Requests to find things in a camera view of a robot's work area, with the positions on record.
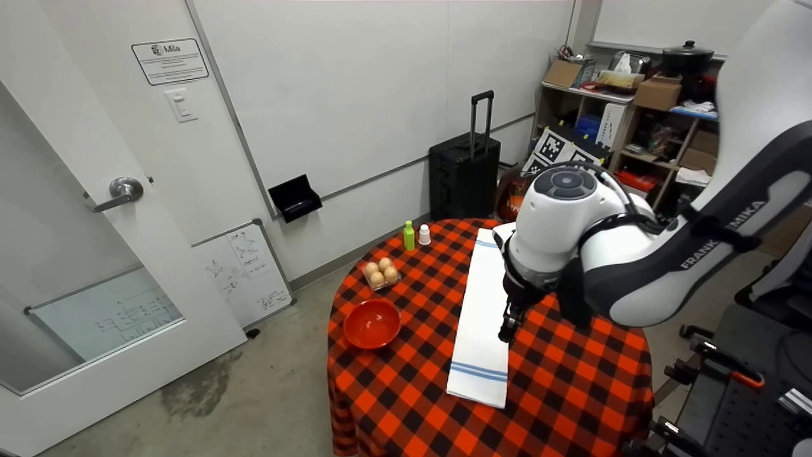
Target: black wall-mounted holder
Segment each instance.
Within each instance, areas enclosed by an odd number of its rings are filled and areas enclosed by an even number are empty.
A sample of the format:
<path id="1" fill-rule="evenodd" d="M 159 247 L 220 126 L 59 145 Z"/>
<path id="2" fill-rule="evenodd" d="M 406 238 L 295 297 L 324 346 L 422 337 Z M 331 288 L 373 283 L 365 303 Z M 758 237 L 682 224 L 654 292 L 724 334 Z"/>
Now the black wall-mounted holder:
<path id="1" fill-rule="evenodd" d="M 310 187 L 307 175 L 271 187 L 268 194 L 274 205 L 282 212 L 282 218 L 286 223 L 322 207 L 322 198 Z"/>

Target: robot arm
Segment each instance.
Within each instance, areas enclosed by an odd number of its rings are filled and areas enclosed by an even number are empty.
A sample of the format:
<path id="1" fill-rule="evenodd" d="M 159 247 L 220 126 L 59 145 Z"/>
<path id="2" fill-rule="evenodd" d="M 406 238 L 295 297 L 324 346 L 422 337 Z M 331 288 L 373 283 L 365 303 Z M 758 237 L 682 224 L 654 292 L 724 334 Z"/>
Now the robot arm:
<path id="1" fill-rule="evenodd" d="M 527 309 L 559 292 L 572 263 L 582 270 L 583 301 L 599 315 L 638 327 L 667 320 L 810 198 L 812 60 L 803 57 L 810 24 L 812 1 L 778 0 L 727 59 L 717 89 L 722 124 L 714 178 L 660 234 L 649 233 L 640 216 L 635 224 L 592 228 L 616 215 L 651 214 L 606 173 L 595 179 L 573 164 L 536 178 L 503 244 L 508 300 L 501 339 L 512 341 Z M 591 236 L 582 239 L 586 232 Z"/>

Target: floor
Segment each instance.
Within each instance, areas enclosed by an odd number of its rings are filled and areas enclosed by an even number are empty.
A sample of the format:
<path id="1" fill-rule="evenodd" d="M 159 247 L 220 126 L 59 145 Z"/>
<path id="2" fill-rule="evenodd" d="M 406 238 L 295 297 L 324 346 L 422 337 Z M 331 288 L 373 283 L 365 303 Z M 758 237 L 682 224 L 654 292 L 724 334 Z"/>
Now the floor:
<path id="1" fill-rule="evenodd" d="M 706 283 L 674 319 L 646 329 L 654 387 L 663 367 L 690 352 L 683 323 L 715 328 L 733 294 L 771 257 L 751 252 Z M 329 457 L 326 323 L 352 265 L 298 294 L 298 303 L 261 323 L 261 334 L 130 407 L 49 449 L 45 457 L 300 455 Z M 687 389 L 654 416 L 676 418 Z"/>

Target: pot lid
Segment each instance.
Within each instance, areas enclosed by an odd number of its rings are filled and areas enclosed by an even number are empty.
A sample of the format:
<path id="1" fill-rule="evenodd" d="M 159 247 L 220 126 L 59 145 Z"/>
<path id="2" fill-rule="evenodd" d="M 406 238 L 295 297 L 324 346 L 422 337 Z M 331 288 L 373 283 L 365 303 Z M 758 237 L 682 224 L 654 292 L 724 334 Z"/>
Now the pot lid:
<path id="1" fill-rule="evenodd" d="M 713 54 L 712 50 L 705 48 L 697 48 L 696 42 L 688 40 L 682 46 L 674 46 L 672 48 L 664 48 L 663 53 L 672 55 L 707 55 Z"/>

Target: door handle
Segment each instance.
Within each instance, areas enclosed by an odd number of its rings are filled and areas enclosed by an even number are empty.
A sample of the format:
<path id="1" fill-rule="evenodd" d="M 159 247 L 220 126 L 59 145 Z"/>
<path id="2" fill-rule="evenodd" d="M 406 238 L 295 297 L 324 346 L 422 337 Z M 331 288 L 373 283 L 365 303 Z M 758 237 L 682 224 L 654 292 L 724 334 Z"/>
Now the door handle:
<path id="1" fill-rule="evenodd" d="M 110 196 L 111 200 L 104 203 L 93 205 L 85 204 L 85 206 L 92 212 L 107 211 L 111 208 L 120 207 L 124 203 L 135 202 L 144 195 L 144 186 L 136 178 L 129 176 L 121 176 L 115 178 L 110 183 Z M 84 193 L 85 198 L 90 198 L 87 192 Z"/>

